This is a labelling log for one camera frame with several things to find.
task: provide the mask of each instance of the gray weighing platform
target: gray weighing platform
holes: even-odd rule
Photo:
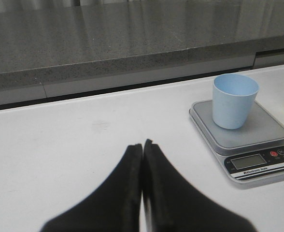
[[[190,115],[212,148],[230,156],[284,145],[284,126],[257,102],[253,104],[245,124],[235,130],[216,125],[212,119],[212,100],[196,102]]]

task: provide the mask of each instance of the scale button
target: scale button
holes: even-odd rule
[[[276,151],[270,151],[270,155],[271,155],[271,156],[278,156],[278,154],[277,154]]]
[[[281,149],[278,149],[278,150],[277,150],[277,153],[280,154],[280,155],[282,155],[282,156],[284,155],[284,151],[281,150]]]

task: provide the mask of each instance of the cup rim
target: cup rim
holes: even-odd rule
[[[242,76],[242,77],[246,77],[250,80],[252,80],[253,82],[255,82],[255,84],[257,85],[257,90],[251,94],[232,94],[232,93],[227,93],[227,92],[224,92],[222,91],[221,89],[219,89],[216,85],[215,85],[215,80],[216,78],[220,77],[220,76],[224,76],[224,75],[237,75],[237,76]],[[227,94],[227,95],[230,95],[230,96],[234,96],[234,97],[247,97],[247,96],[253,96],[255,94],[257,94],[260,90],[260,86],[259,84],[257,83],[256,80],[254,80],[253,78],[249,77],[249,76],[246,76],[246,75],[242,75],[242,74],[238,74],[238,73],[224,73],[224,74],[221,74],[221,75],[218,75],[217,77],[215,77],[213,79],[213,87],[215,87],[218,91],[220,91],[221,93],[224,93],[224,94]]]

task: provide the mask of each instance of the red button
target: red button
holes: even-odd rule
[[[277,152],[275,151],[270,151],[271,156],[278,156]]]

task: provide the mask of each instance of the control panel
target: control panel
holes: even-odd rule
[[[284,146],[230,156],[224,160],[224,166],[237,180],[283,172]]]

